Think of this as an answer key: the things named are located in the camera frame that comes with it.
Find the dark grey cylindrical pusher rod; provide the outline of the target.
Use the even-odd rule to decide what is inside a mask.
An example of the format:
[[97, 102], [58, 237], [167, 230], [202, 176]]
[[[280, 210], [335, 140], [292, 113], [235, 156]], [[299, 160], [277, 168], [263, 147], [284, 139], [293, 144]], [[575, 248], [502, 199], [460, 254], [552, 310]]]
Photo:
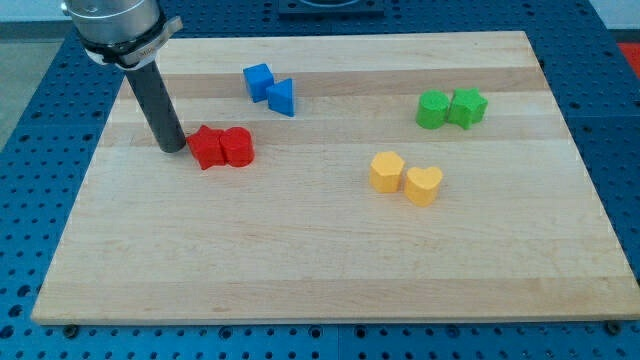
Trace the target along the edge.
[[127, 71], [126, 78], [159, 148], [180, 151], [186, 138], [156, 62]]

